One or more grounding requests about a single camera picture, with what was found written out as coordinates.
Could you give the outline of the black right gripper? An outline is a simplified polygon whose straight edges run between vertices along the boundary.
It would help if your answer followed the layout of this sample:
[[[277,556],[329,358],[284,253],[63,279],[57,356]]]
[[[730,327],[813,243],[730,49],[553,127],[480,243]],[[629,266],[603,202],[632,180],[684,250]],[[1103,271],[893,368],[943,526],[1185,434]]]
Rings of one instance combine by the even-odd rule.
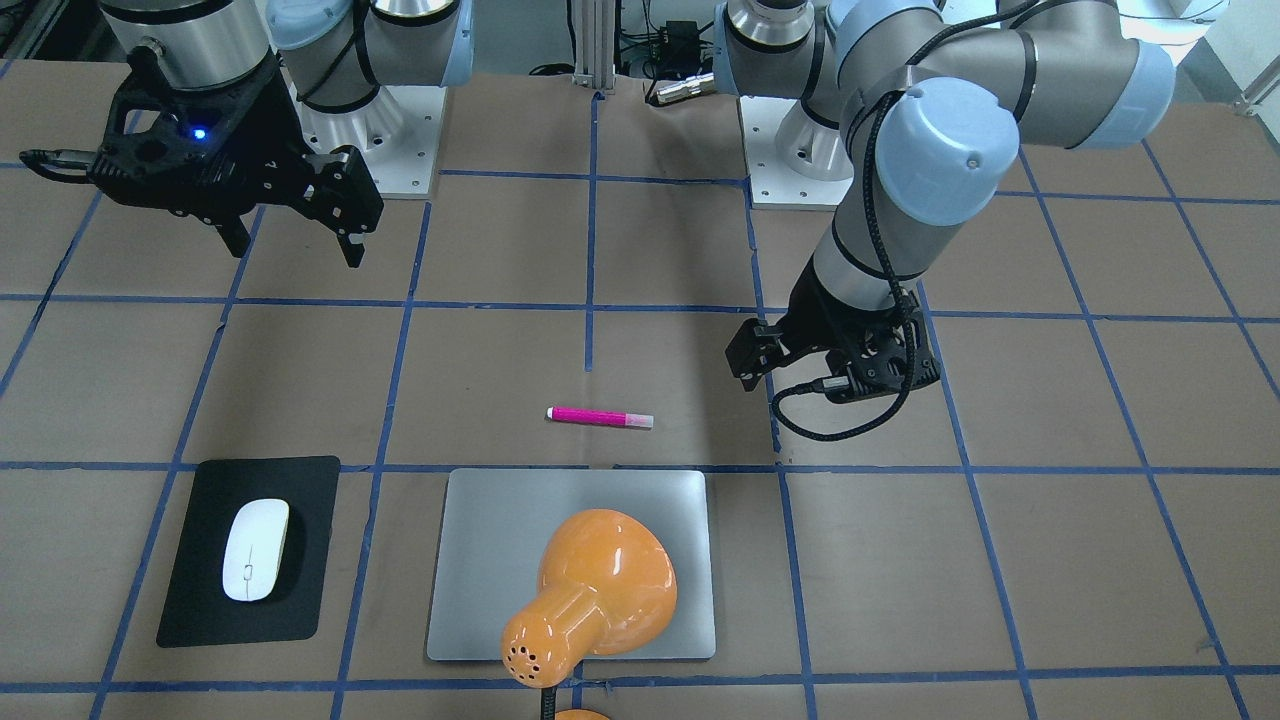
[[[253,236],[239,214],[289,208],[334,233],[347,266],[361,265],[384,210],[378,182],[356,146],[307,154],[279,61],[218,88],[174,91],[165,111],[156,128],[169,149],[150,172],[165,209],[210,217],[243,259]]]

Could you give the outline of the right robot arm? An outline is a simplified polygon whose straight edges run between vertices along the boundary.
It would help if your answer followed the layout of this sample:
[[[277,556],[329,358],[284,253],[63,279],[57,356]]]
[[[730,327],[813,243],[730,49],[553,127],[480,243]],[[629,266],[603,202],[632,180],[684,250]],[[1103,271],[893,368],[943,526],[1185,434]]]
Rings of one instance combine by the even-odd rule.
[[[84,177],[127,206],[211,225],[234,258],[259,205],[326,227],[348,266],[384,201],[394,86],[449,87],[474,67],[471,1],[102,1],[127,53]]]

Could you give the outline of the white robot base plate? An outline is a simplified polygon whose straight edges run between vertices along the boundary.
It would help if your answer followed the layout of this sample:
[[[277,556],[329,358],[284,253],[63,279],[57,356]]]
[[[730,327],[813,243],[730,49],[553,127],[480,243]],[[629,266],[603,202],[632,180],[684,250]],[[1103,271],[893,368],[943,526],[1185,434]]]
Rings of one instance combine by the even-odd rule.
[[[837,129],[810,118],[792,99],[744,96],[739,110],[755,208],[819,211],[840,205],[855,170]]]

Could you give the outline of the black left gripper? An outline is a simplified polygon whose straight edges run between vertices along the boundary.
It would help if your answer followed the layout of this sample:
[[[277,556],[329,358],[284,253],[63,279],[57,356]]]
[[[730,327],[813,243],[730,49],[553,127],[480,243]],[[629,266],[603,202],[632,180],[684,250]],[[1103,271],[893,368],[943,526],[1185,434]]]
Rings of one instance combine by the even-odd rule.
[[[748,318],[724,348],[731,374],[753,392],[772,372],[812,354],[826,352],[835,372],[901,369],[900,310],[865,310],[836,299],[806,265],[794,286],[780,324]]]

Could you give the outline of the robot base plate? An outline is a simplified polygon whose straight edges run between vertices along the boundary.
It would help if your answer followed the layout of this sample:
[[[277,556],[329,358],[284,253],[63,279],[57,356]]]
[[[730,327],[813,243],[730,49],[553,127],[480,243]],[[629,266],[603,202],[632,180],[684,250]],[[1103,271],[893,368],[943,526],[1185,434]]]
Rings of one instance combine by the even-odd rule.
[[[428,200],[433,191],[448,90],[384,86],[364,108],[321,113],[297,102],[315,152],[357,147],[384,199]]]

